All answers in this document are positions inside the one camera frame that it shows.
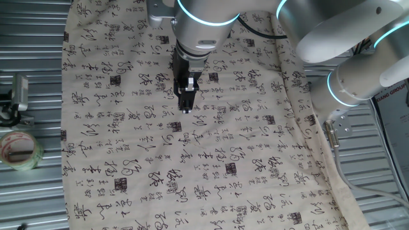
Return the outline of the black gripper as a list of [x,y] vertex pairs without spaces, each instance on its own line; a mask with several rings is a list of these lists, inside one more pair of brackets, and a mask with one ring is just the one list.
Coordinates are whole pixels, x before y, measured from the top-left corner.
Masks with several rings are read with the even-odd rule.
[[179,110],[184,114],[192,111],[198,79],[205,68],[208,54],[196,55],[177,47],[173,54],[173,92],[179,98]]

